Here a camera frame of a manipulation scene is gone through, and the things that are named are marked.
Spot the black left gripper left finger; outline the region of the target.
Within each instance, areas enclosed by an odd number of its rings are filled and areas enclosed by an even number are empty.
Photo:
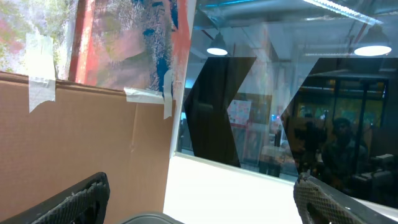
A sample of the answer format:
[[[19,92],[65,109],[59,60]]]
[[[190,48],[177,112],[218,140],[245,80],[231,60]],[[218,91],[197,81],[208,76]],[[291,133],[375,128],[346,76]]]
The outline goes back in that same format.
[[[107,175],[95,173],[3,224],[103,224],[110,197]]]

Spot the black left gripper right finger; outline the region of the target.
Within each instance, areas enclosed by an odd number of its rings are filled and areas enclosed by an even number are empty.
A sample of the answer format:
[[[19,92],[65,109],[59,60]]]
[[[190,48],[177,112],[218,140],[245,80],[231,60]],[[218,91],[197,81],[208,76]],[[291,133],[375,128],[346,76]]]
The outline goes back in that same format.
[[[305,172],[295,182],[294,201],[305,224],[397,224]]]

